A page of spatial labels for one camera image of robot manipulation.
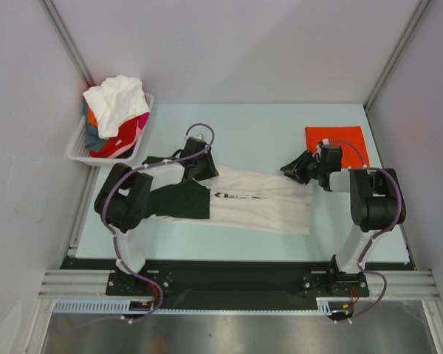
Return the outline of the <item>cream and green t shirt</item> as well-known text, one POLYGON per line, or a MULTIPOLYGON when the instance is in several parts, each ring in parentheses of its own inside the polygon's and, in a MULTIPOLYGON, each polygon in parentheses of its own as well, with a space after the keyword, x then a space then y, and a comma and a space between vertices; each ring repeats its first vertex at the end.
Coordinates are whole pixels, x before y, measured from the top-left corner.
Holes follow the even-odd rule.
POLYGON ((151 191, 145 219, 308 235, 312 188, 285 176, 224 165, 218 174, 192 178, 151 191))

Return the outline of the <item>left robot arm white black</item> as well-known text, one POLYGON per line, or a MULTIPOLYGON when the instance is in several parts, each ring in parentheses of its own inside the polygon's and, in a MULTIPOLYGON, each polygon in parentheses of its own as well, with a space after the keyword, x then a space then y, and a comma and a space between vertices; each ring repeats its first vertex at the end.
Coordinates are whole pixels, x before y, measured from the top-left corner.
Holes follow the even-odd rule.
POLYGON ((149 211, 151 192, 215 176, 211 144, 197 137, 189 137, 183 149, 169 157, 150 157, 140 167, 123 163, 113 166, 97 194, 94 209, 111 235, 117 268, 125 272, 123 287, 131 294, 141 294, 148 286, 148 276, 140 271, 145 256, 129 234, 149 211))

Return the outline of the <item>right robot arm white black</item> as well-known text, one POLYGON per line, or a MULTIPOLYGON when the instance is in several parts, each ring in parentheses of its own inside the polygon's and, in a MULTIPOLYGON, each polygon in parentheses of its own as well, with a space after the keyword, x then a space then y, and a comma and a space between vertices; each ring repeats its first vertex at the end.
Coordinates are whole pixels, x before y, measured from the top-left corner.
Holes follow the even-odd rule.
POLYGON ((341 250, 333 256, 335 272, 326 277, 327 290, 342 296, 352 287, 349 274, 364 271, 366 256, 386 232, 405 220, 406 206, 393 169, 342 165, 343 150, 337 144, 322 142, 316 153, 305 150, 280 171, 288 178, 308 184, 315 180, 326 192, 349 194, 354 225, 341 250))

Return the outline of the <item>folded orange t shirt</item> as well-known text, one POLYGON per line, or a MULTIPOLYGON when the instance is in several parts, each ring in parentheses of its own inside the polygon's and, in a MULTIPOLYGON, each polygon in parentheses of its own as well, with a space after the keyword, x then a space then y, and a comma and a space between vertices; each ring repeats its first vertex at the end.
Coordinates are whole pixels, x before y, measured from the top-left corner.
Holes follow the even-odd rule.
POLYGON ((342 168, 369 167, 370 161, 360 126, 306 127, 306 147, 311 153, 320 152, 321 143, 341 146, 342 168))

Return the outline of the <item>pink garment in basket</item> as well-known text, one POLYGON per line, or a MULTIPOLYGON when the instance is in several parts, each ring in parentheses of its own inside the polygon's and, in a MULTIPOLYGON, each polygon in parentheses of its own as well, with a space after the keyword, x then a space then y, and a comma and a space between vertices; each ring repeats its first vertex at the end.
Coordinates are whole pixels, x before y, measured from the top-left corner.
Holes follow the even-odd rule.
POLYGON ((135 131, 135 136, 137 139, 141 136, 150 116, 151 113, 147 112, 137 117, 137 129, 135 131))

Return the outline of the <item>red t shirt in basket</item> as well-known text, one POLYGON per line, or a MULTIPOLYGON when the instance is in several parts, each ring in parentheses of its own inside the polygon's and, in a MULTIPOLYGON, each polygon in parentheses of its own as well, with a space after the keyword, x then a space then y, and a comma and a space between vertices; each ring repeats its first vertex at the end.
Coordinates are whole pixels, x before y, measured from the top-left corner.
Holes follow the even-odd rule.
POLYGON ((113 159, 129 150, 137 140, 139 118, 124 122, 115 137, 108 139, 99 150, 89 149, 89 155, 94 158, 113 159))

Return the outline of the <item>white t shirt in basket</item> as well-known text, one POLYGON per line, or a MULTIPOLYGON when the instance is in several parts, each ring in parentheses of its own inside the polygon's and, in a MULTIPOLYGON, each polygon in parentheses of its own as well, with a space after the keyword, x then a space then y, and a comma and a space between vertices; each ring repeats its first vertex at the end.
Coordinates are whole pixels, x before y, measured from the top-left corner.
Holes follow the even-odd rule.
POLYGON ((95 116, 101 139, 116 137, 123 123, 151 111, 141 79, 122 74, 88 88, 83 97, 95 116))

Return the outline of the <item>grey blue garment in basket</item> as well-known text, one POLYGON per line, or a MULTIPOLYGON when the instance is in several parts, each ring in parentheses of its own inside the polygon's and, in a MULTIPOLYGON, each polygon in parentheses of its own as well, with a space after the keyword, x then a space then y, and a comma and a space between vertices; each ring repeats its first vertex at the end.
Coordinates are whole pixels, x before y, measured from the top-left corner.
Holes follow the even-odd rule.
POLYGON ((85 128, 85 146, 87 150, 99 152, 108 142, 107 139, 101 139, 98 135, 97 127, 93 126, 90 121, 89 108, 86 101, 83 100, 82 113, 84 116, 84 128, 85 128))

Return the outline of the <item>orange garment in basket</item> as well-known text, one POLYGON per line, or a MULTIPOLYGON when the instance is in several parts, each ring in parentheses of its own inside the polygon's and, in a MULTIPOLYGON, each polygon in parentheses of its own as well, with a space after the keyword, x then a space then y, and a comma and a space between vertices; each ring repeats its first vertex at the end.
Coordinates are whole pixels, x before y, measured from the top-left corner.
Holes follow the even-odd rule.
POLYGON ((97 127, 97 119, 91 108, 87 108, 87 122, 89 125, 97 127))

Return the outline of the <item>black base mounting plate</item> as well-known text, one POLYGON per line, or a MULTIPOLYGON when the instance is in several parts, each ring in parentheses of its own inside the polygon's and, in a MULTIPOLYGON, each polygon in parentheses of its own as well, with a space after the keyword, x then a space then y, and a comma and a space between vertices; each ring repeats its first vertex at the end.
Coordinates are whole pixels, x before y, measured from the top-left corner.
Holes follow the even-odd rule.
POLYGON ((327 262, 149 260, 140 278, 113 260, 67 257, 67 271, 106 271, 107 296, 151 296, 164 310, 310 310, 317 297, 366 298, 374 275, 341 275, 327 262))

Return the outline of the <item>white plastic laundry basket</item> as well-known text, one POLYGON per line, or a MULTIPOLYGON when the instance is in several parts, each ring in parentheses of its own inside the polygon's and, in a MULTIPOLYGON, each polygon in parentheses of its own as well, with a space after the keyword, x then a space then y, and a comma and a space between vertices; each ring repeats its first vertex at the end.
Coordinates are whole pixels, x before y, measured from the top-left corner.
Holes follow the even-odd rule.
MULTIPOLYGON (((151 94, 145 93, 145 99, 148 103, 150 110, 152 109, 152 105, 154 103, 154 97, 151 94)), ((145 128, 141 134, 141 136, 136 140, 134 145, 127 150, 125 153, 121 154, 117 158, 113 159, 104 159, 104 158, 94 158, 89 155, 89 150, 86 149, 85 146, 85 128, 84 128, 84 116, 82 113, 82 117, 78 123, 78 127, 73 133, 68 147, 66 149, 67 157, 72 161, 82 162, 89 166, 93 167, 103 167, 111 164, 115 164, 118 162, 129 163, 136 159, 137 154, 140 149, 140 145, 142 142, 142 137, 145 131, 145 128)))

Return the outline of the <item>aluminium frame rail front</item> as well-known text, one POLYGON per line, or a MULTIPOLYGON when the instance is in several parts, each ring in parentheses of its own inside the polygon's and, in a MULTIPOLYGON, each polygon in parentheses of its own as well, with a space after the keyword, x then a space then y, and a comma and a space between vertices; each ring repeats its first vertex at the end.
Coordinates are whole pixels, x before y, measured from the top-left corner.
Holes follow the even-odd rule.
MULTIPOLYGON (((42 299, 103 299, 110 270, 48 270, 38 297, 42 299)), ((440 300, 431 271, 382 271, 388 287, 384 299, 391 301, 440 300)))

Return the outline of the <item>right aluminium corner post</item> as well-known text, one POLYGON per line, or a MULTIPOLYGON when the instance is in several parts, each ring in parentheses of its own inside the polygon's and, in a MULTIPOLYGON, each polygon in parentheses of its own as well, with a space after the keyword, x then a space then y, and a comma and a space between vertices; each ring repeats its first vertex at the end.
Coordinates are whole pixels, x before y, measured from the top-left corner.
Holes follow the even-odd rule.
POLYGON ((380 95, 380 92, 387 83, 388 78, 391 76, 393 70, 402 57, 409 41, 414 36, 415 31, 418 29, 419 25, 422 22, 422 19, 425 17, 425 14, 432 3, 432 0, 420 0, 414 7, 414 10, 410 18, 408 19, 405 28, 401 32, 391 54, 389 55, 388 59, 385 62, 385 65, 382 68, 382 71, 380 72, 379 77, 375 81, 371 92, 369 93, 367 99, 363 104, 363 108, 367 114, 373 107, 376 99, 380 95))

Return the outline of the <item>aluminium corner post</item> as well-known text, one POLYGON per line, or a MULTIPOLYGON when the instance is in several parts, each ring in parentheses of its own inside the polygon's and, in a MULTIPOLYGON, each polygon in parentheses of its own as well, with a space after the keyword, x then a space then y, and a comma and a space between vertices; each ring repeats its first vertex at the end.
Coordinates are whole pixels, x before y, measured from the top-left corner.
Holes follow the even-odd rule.
POLYGON ((83 79, 87 86, 92 86, 94 84, 92 75, 89 71, 88 66, 83 59, 83 56, 72 37, 67 25, 65 24, 63 17, 61 16, 55 2, 52 0, 40 0, 40 5, 43 7, 52 27, 56 31, 56 34, 63 44, 64 49, 69 55, 73 65, 78 71, 78 74, 83 79))
POLYGON ((380 92, 387 83, 388 78, 391 76, 393 70, 402 57, 409 41, 414 36, 415 31, 418 29, 419 25, 422 22, 422 19, 425 17, 425 14, 432 3, 432 0, 420 0, 414 7, 414 10, 410 18, 408 19, 405 28, 401 32, 391 54, 389 55, 388 59, 385 62, 385 65, 382 68, 382 71, 380 72, 379 77, 375 81, 371 92, 369 93, 367 99, 363 104, 363 108, 367 114, 373 107, 376 99, 380 95, 380 92))

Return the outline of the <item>left aluminium corner post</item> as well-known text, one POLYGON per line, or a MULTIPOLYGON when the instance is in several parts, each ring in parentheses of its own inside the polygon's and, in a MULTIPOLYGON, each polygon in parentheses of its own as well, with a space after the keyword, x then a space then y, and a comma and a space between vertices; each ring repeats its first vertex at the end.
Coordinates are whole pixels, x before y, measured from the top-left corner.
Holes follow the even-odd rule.
POLYGON ((63 44, 64 49, 69 55, 73 65, 78 71, 78 74, 83 79, 87 86, 92 86, 94 84, 92 75, 89 71, 88 66, 83 59, 83 56, 72 37, 67 25, 65 24, 63 17, 61 16, 55 2, 52 0, 40 0, 40 5, 43 7, 52 27, 56 31, 56 34, 63 44))

